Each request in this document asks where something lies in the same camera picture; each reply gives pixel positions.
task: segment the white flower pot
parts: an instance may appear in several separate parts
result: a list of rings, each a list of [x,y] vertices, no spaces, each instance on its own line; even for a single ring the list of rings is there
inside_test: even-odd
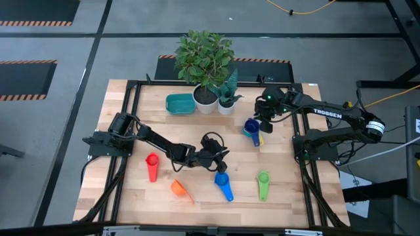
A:
[[[231,107],[224,108],[224,107],[222,107],[222,105],[220,104],[220,102],[217,102],[217,110],[222,115],[230,115],[234,111],[235,105],[236,105],[236,102]]]
[[[194,90],[192,91],[192,99],[194,99],[194,102],[196,103],[196,106],[201,113],[206,114],[206,115],[210,114],[210,113],[213,113],[217,108],[217,104],[219,104],[219,99],[217,98],[215,100],[215,102],[213,102],[212,104],[207,104],[207,105],[204,105],[204,104],[201,104],[201,103],[197,102],[196,98],[194,98],[194,92],[200,86],[201,86],[200,84],[197,85],[194,88]]]

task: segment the yellow object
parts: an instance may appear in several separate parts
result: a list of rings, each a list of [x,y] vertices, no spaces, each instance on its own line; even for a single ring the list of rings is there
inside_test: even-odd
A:
[[[379,102],[383,102],[383,101],[385,101],[385,100],[388,100],[388,99],[390,99],[390,98],[395,98],[396,96],[403,95],[403,94],[405,94],[405,93],[407,93],[407,92],[409,92],[409,91],[411,91],[411,90],[414,90],[414,89],[416,89],[416,88],[418,88],[418,87],[420,87],[420,85],[417,85],[417,86],[412,87],[412,88],[410,88],[410,89],[408,89],[408,90],[405,90],[404,92],[399,92],[398,94],[394,94],[394,95],[391,95],[391,96],[387,96],[386,98],[382,98],[382,99],[380,99],[380,100],[378,100],[378,101],[376,101],[376,102],[372,102],[371,104],[366,105],[366,106],[365,106],[365,108],[368,108],[368,107],[370,107],[370,106],[373,106],[373,105],[375,105],[375,104],[378,104]]]
[[[263,136],[261,134],[261,131],[258,133],[258,135],[259,135],[259,138],[260,138],[260,146],[262,146],[262,145],[264,145],[264,139],[263,139]]]
[[[271,4],[273,4],[274,6],[276,6],[277,8],[279,8],[280,10],[282,10],[282,11],[284,11],[284,12],[289,13],[289,10],[286,10],[286,9],[282,8],[281,6],[279,6],[279,5],[277,5],[277,4],[273,3],[273,2],[271,2],[270,0],[266,0],[266,1],[268,1],[268,2],[269,2],[269,3],[271,3]],[[330,1],[329,3],[325,4],[324,6],[322,6],[322,7],[318,8],[318,9],[316,9],[316,10],[312,10],[312,11],[310,11],[310,12],[295,12],[295,11],[293,11],[293,14],[312,14],[312,13],[315,13],[315,12],[317,12],[317,11],[319,11],[319,10],[323,9],[324,7],[327,7],[328,5],[330,5],[330,4],[332,4],[332,3],[334,3],[335,1],[336,1],[336,0],[332,0],[332,1]]]

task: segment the wooden tabletop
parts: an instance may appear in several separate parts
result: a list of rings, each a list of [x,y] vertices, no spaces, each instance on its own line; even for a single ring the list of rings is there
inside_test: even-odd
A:
[[[123,103],[126,80],[110,80],[106,91],[98,129],[107,130],[115,113]],[[299,165],[293,160],[291,119],[276,123],[272,134],[263,133],[265,145],[253,147],[251,140],[242,134],[242,125],[253,116],[255,97],[263,88],[240,87],[241,98],[231,115],[217,111],[203,115],[169,115],[165,109],[168,94],[189,93],[188,86],[142,86],[137,115],[140,120],[166,139],[191,144],[200,148],[201,137],[209,131],[219,133],[230,153],[224,158],[234,200],[227,202],[222,191],[214,184],[214,172],[201,167],[173,171],[165,154],[151,145],[137,141],[128,160],[117,223],[156,224],[184,226],[232,226],[232,227],[308,227],[305,200]],[[316,84],[303,84],[305,94],[320,100]],[[327,130],[326,120],[319,115],[308,115],[311,128]],[[299,116],[299,128],[303,124]],[[157,182],[150,183],[145,158],[150,152],[159,155]],[[74,213],[78,220],[94,205],[106,181],[109,157],[100,157],[86,169],[83,185]],[[349,225],[347,210],[341,191],[337,170],[326,161],[318,161],[322,193],[333,211]],[[259,201],[257,174],[268,171],[270,187],[266,202]],[[189,198],[171,192],[173,180],[178,180],[190,193]],[[114,197],[110,197],[106,219]],[[312,196],[315,219],[320,224],[318,207]]]

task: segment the white cable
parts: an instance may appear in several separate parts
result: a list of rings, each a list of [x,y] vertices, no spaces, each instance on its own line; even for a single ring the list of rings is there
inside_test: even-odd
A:
[[[417,138],[415,138],[415,139],[413,139],[412,141],[410,141],[410,142],[408,142],[408,143],[406,143],[406,144],[402,144],[401,146],[398,146],[398,147],[392,148],[392,149],[390,149],[390,150],[388,150],[388,151],[383,151],[383,152],[381,152],[381,153],[376,153],[376,154],[370,155],[369,157],[364,157],[364,158],[362,158],[362,159],[352,161],[352,162],[350,162],[350,163],[347,163],[347,164],[341,165],[340,167],[345,167],[345,166],[347,166],[347,165],[354,164],[354,163],[357,163],[357,162],[359,162],[359,161],[364,161],[364,160],[370,159],[370,158],[372,158],[372,157],[377,157],[377,156],[382,155],[382,154],[390,153],[390,152],[392,152],[392,151],[395,151],[395,150],[397,150],[397,149],[400,149],[400,148],[403,148],[403,147],[405,147],[405,146],[407,146],[407,145],[410,145],[410,144],[412,144],[412,143],[416,142],[417,140],[420,140],[420,136],[419,136],[419,137],[417,137]]]

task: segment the black rubber mat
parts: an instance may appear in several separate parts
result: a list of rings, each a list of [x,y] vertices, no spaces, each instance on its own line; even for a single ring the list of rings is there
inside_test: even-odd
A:
[[[178,69],[174,69],[175,56],[161,55],[157,61],[155,79],[178,79]],[[234,58],[229,70],[238,69],[238,80],[255,82],[257,76],[265,76],[265,82],[294,83],[290,61],[272,59]]]
[[[47,97],[56,60],[0,61],[0,101]]]
[[[0,0],[0,26],[70,26],[80,0]]]

